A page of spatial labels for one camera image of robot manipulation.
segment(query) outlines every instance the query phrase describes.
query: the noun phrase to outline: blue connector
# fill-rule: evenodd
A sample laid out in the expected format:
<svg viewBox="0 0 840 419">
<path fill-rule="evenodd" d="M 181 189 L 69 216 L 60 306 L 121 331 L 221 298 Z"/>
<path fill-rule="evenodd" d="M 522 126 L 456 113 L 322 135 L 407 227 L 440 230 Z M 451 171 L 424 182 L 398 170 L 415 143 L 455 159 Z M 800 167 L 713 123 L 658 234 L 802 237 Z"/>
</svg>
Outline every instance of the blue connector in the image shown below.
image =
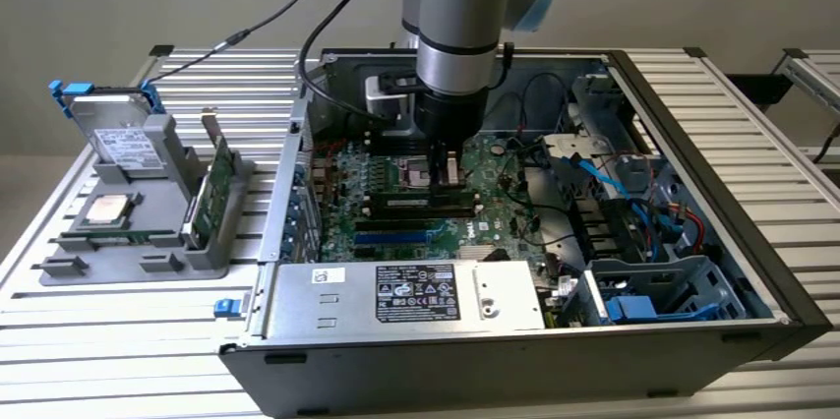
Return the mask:
<svg viewBox="0 0 840 419">
<path fill-rule="evenodd" d="M 239 318 L 241 316 L 240 299 L 219 299 L 212 306 L 213 318 Z"/>
<path fill-rule="evenodd" d="M 424 244 L 427 241 L 424 232 L 396 232 L 392 234 L 355 234 L 355 245 L 379 244 Z"/>
</svg>

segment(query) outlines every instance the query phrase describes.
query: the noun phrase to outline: blue cable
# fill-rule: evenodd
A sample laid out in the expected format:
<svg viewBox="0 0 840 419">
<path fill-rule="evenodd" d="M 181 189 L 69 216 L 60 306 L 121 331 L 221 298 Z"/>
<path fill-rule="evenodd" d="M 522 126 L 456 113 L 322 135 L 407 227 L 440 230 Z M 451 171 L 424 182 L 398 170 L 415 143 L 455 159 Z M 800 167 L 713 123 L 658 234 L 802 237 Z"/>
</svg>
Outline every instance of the blue cable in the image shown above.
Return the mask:
<svg viewBox="0 0 840 419">
<path fill-rule="evenodd" d="M 562 161 L 565 161 L 567 164 L 573 165 L 573 161 L 567 158 L 563 157 Z M 586 170 L 586 172 L 599 181 L 602 181 L 603 183 L 606 183 L 607 185 L 611 185 L 615 190 L 618 190 L 618 193 L 621 194 L 621 196 L 625 197 L 626 200 L 630 200 L 633 197 L 630 196 L 630 193 L 627 192 L 627 189 L 625 188 L 625 185 L 621 184 L 619 181 L 613 180 L 609 176 L 606 176 L 603 173 L 601 173 L 597 168 L 594 167 L 594 165 L 591 165 L 591 163 L 589 163 L 585 160 L 581 160 L 577 162 L 577 166 L 579 166 L 579 168 L 582 168 L 583 170 Z M 650 224 L 650 220 L 647 218 L 647 214 L 645 213 L 645 211 L 642 210 L 642 208 L 639 208 L 639 205 L 637 205 L 635 203 L 633 203 L 630 205 L 630 208 L 633 209 L 633 212 L 638 215 L 639 219 L 642 220 L 642 224 L 645 225 L 645 227 L 649 229 L 650 233 L 653 233 L 654 228 L 653 228 L 653 224 Z M 658 247 L 657 244 L 653 241 L 651 244 L 651 248 L 650 248 L 650 259 L 653 261 L 655 261 L 655 258 L 658 256 Z"/>
</svg>

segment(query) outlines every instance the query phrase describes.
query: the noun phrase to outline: gray parts holder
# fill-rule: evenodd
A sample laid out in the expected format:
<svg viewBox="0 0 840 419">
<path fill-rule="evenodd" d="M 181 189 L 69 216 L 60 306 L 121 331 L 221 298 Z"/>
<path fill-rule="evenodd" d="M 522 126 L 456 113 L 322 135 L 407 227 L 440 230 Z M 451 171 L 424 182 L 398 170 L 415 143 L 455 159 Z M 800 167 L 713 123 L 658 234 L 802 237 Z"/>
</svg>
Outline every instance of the gray parts holder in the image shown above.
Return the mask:
<svg viewBox="0 0 840 419">
<path fill-rule="evenodd" d="M 213 115 L 207 118 L 215 123 Z M 204 182 L 221 186 L 205 191 L 211 198 L 224 189 L 227 198 L 212 200 L 219 205 L 211 209 L 219 222 L 197 248 L 184 235 L 185 216 L 196 210 L 191 206 L 199 204 L 201 180 L 212 180 L 215 174 L 205 171 L 192 148 L 183 147 L 172 116 L 149 115 L 143 134 L 160 157 L 165 177 L 143 177 L 116 164 L 93 165 L 100 182 L 69 230 L 56 239 L 54 255 L 38 265 L 44 286 L 213 279 L 227 274 L 255 165 L 227 149 L 221 136 L 215 137 L 213 164 L 224 163 L 232 172 L 223 175 L 223 184 L 217 177 Z M 229 157 L 219 160 L 223 152 Z"/>
</svg>

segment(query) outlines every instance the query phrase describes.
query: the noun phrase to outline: hard drive label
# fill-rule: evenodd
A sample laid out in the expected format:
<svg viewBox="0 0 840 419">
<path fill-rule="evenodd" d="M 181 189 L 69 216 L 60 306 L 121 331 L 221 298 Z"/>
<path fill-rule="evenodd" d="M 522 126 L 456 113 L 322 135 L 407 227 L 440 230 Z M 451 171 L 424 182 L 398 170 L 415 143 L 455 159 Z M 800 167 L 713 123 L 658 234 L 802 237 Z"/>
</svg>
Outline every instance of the hard drive label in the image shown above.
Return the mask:
<svg viewBox="0 0 840 419">
<path fill-rule="evenodd" d="M 375 289 L 380 323 L 460 320 L 452 265 L 376 267 Z"/>
<path fill-rule="evenodd" d="M 159 170 L 163 163 L 143 129 L 96 129 L 96 137 L 102 143 L 115 163 L 123 170 Z"/>
</svg>

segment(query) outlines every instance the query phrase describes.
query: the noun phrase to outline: robotic arm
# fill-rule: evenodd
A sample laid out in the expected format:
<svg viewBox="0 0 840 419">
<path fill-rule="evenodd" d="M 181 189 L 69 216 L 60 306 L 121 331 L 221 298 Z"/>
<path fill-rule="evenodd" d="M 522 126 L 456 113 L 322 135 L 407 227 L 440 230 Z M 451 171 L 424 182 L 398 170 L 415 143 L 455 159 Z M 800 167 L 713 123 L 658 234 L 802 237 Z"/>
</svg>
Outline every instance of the robotic arm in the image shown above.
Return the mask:
<svg viewBox="0 0 840 419">
<path fill-rule="evenodd" d="M 502 28 L 535 30 L 551 0 L 404 0 L 418 37 L 415 123 L 428 138 L 428 171 L 444 182 L 451 158 L 482 128 Z"/>
</svg>

